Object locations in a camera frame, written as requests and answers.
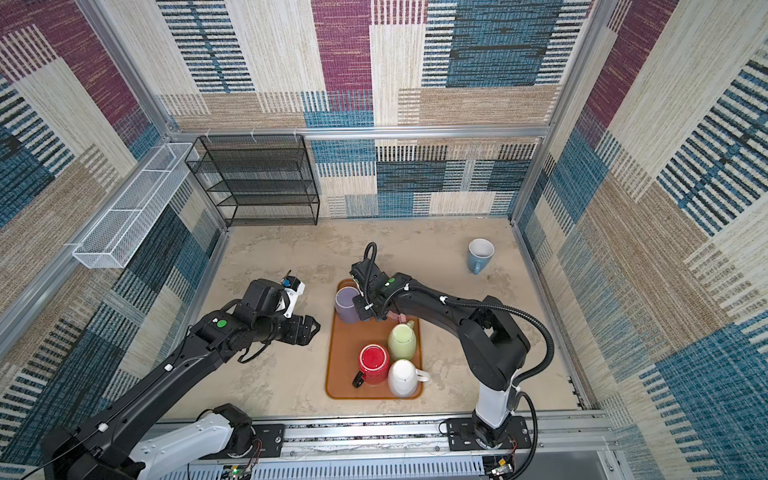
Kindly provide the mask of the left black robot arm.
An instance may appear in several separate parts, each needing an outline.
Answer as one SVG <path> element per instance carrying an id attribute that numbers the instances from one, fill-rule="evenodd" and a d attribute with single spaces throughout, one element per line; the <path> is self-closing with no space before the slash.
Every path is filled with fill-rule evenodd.
<path id="1" fill-rule="evenodd" d="M 257 279 L 243 298 L 203 316 L 165 360 L 102 412 L 73 429 L 56 427 L 45 435 L 45 478 L 157 479 L 208 455 L 254 454 L 252 419 L 232 404 L 215 407 L 170 433 L 152 439 L 146 434 L 220 366 L 231 359 L 255 359 L 252 344 L 308 345 L 320 325 L 294 312 L 304 290 L 304 283 L 292 275 L 279 282 Z"/>

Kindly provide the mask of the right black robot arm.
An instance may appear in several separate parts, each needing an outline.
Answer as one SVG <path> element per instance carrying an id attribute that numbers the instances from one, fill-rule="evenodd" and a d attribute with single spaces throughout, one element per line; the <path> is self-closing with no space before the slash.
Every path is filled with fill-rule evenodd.
<path id="1" fill-rule="evenodd" d="M 360 291 L 354 298 L 360 319 L 382 321 L 388 313 L 404 314 L 454 334 L 480 383 L 472 414 L 474 436 L 484 448 L 500 446 L 509 436 L 512 417 L 523 397 L 520 384 L 545 371 L 554 359 L 551 332 L 531 314 L 493 296 L 462 299 L 400 272 L 390 276 L 376 265 L 376 255 L 377 244 L 371 242 L 363 258 L 351 266 L 350 275 Z M 544 358 L 528 370 L 524 364 L 531 343 L 517 319 L 532 325 L 546 346 Z"/>

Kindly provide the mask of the orange plastic tray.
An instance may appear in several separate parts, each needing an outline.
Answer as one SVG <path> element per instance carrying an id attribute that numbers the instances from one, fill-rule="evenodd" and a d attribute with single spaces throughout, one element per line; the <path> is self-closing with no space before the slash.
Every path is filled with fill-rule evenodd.
<path id="1" fill-rule="evenodd" d="M 338 313 L 334 313 L 325 380 L 329 397 L 336 400 L 398 399 L 389 389 L 387 376 L 379 384 L 363 381 L 359 387 L 353 385 L 355 379 L 361 380 L 359 354 L 363 348 L 378 344 L 387 349 L 389 335 L 397 325 L 399 322 L 394 319 L 345 323 Z"/>

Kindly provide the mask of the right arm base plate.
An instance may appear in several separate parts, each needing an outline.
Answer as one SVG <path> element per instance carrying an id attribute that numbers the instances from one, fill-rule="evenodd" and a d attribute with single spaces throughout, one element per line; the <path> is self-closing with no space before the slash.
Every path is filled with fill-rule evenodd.
<path id="1" fill-rule="evenodd" d="M 493 428 L 478 417 L 454 417 L 445 420 L 446 436 L 451 451 L 529 449 L 534 430 L 522 416 L 508 416 L 501 426 Z"/>

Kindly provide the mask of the purple mug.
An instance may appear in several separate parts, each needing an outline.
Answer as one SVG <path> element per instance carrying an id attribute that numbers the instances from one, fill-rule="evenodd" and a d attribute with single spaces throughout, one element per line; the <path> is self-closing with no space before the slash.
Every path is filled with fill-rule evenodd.
<path id="1" fill-rule="evenodd" d="M 359 290 L 353 286 L 344 286 L 337 291 L 335 311 L 341 322 L 354 324 L 361 321 L 354 302 L 359 295 Z"/>

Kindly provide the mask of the blue mug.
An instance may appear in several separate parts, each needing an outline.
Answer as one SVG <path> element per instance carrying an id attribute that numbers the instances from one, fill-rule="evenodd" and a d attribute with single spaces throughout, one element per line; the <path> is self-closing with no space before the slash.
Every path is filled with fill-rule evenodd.
<path id="1" fill-rule="evenodd" d="M 493 243 L 484 238 L 475 238 L 468 245 L 467 268 L 478 275 L 491 261 L 495 254 Z"/>

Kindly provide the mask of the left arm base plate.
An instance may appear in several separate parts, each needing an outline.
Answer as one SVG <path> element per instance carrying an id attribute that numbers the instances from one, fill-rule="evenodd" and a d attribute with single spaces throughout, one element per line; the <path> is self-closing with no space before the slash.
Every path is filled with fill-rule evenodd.
<path id="1" fill-rule="evenodd" d="M 245 459 L 278 458 L 282 453 L 286 425 L 253 424 L 247 430 Z"/>

